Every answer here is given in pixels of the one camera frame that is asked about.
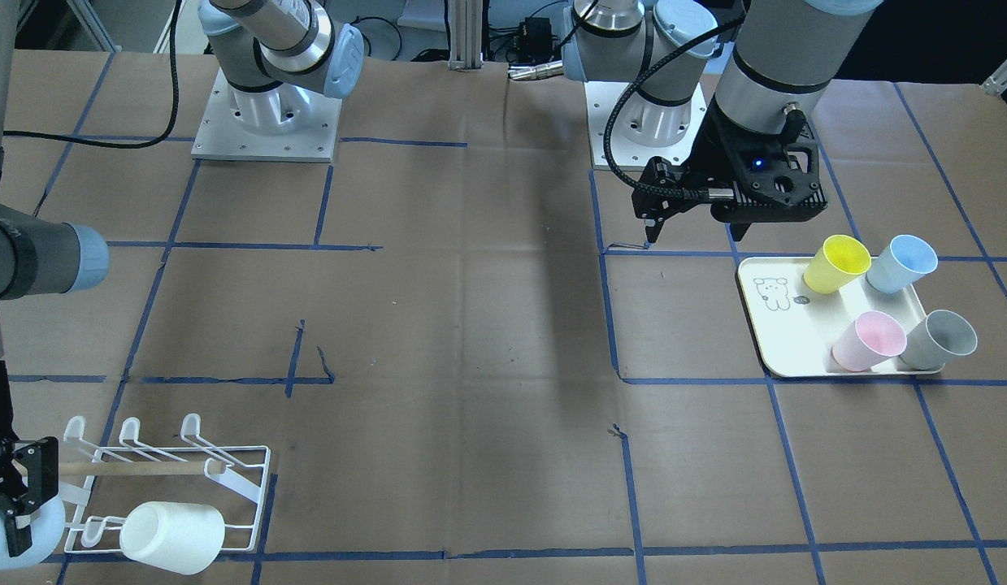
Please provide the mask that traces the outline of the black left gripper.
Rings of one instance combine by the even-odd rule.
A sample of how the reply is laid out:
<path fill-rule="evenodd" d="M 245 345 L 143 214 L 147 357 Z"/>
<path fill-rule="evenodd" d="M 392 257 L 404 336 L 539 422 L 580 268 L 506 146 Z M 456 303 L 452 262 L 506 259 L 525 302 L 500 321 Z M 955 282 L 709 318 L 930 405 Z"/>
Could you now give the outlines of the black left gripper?
<path fill-rule="evenodd" d="M 652 157 L 638 181 L 677 189 L 678 173 L 663 157 Z M 729 199 L 712 201 L 710 212 L 729 223 L 734 241 L 741 241 L 753 223 L 810 221 L 829 204 L 820 185 L 818 142 L 796 105 L 782 109 L 776 134 L 741 128 L 721 108 L 709 106 L 688 160 L 688 186 L 732 190 Z M 645 247 L 656 243 L 667 220 L 699 204 L 687 189 L 675 196 L 644 188 L 633 190 L 631 203 L 645 226 Z"/>

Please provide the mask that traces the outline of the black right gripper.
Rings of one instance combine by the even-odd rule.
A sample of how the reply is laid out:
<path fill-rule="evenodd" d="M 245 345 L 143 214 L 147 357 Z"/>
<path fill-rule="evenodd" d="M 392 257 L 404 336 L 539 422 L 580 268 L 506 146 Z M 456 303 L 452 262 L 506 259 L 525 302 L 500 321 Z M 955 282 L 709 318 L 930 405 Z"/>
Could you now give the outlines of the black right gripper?
<path fill-rule="evenodd" d="M 31 529 L 20 528 L 17 518 L 38 511 L 57 496 L 59 442 L 47 436 L 16 448 L 13 419 L 7 367 L 0 360 L 0 523 L 7 552 L 16 558 L 33 544 Z"/>

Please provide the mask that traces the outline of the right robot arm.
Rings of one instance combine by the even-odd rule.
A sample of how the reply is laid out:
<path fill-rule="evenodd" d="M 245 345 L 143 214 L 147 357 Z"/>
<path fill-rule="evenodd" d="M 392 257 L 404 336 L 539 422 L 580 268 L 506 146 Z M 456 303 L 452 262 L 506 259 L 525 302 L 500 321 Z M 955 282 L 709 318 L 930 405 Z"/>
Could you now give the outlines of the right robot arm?
<path fill-rule="evenodd" d="M 333 21 L 325 1 L 98 1 L 115 31 L 120 16 L 132 33 L 169 41 L 173 11 L 198 22 L 215 67 L 233 92 L 294 86 L 310 96 L 342 98 L 354 88 L 366 42 L 350 24 Z M 54 55 L 35 95 L 9 95 L 20 24 L 39 48 L 75 12 L 49 1 L 0 1 L 0 310 L 21 297 L 64 295 L 95 288 L 108 274 L 110 250 L 97 231 L 79 223 L 39 218 L 53 210 L 54 186 L 68 181 L 71 154 L 98 154 L 111 144 L 112 162 L 127 162 L 143 143 L 165 143 L 184 154 L 203 112 L 200 89 L 179 86 L 183 57 L 160 57 L 154 74 L 129 81 L 124 95 L 103 85 L 109 56 L 86 51 L 83 74 Z M 57 437 L 19 438 L 13 429 L 11 377 L 4 362 L 0 315 L 0 562 L 20 569 L 42 562 L 61 544 L 61 531 L 38 523 L 57 493 Z"/>

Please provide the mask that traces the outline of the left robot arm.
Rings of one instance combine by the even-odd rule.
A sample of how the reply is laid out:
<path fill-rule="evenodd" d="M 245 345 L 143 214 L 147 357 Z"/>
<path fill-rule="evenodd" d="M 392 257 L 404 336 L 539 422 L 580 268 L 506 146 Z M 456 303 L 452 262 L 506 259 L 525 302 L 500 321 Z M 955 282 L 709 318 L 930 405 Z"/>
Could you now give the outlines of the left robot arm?
<path fill-rule="evenodd" d="M 623 83 L 596 144 L 654 245 L 707 205 L 740 241 L 827 209 L 809 121 L 877 1 L 752 1 L 726 23 L 697 1 L 574 1 L 556 57 Z"/>

